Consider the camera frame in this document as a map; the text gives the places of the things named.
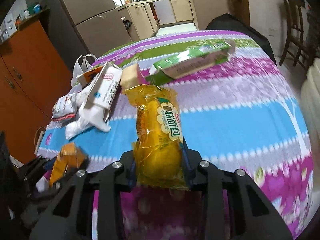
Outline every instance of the flower-shaped label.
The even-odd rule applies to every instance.
[[[173,141],[179,139],[183,142],[183,136],[181,131],[180,112],[170,102],[161,103],[161,107],[158,107],[157,121],[162,124],[161,130],[165,134],[169,134],[169,138]]]

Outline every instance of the floral tablecloth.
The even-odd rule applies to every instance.
[[[307,127],[287,82],[250,37],[233,31],[162,35],[116,48],[92,66],[138,62],[146,73],[161,58],[224,39],[236,43],[228,62],[165,85],[178,93],[183,135],[189,148],[218,168],[246,170],[297,237],[313,186]],[[71,92],[80,90],[78,85]],[[114,105],[109,133],[91,128],[71,140],[91,157],[89,172],[119,159],[137,138],[135,108],[122,94]],[[69,142],[64,132],[61,122],[51,122],[38,153],[55,156]],[[140,186],[122,194],[121,201],[128,239],[196,239],[198,193]]]

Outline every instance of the silver screw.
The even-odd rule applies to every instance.
[[[200,161],[200,166],[206,168],[206,167],[209,166],[209,162],[207,162],[207,161]]]
[[[118,169],[118,168],[120,168],[122,166],[122,163],[121,162],[114,162],[113,164],[112,164],[112,167],[114,167],[115,169]]]
[[[77,171],[76,174],[77,174],[78,177],[82,177],[85,174],[85,171],[84,170],[79,170],[79,171]]]
[[[245,171],[243,169],[237,169],[236,173],[241,177],[245,175]]]

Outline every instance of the striped tablecloth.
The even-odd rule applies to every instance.
[[[188,147],[220,169],[246,170],[296,237],[304,227],[313,185],[308,132],[287,82],[250,37],[217,30],[162,35],[116,48],[92,66],[114,61],[124,68],[139,62],[145,73],[161,58],[224,39],[236,43],[228,62],[165,86],[178,93]],[[79,90],[76,86],[72,92]],[[71,140],[91,157],[88,171],[119,159],[137,138],[136,109],[122,94],[114,104],[109,133],[91,128]],[[39,154],[53,157],[67,142],[63,124],[51,122]],[[122,194],[122,207],[128,239],[196,239],[199,194],[137,187]]]

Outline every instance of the yellow plastic wrapper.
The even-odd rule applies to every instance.
[[[180,144],[183,142],[177,93],[169,88],[139,85],[123,91],[137,107],[137,134],[133,143],[138,182],[185,188]]]

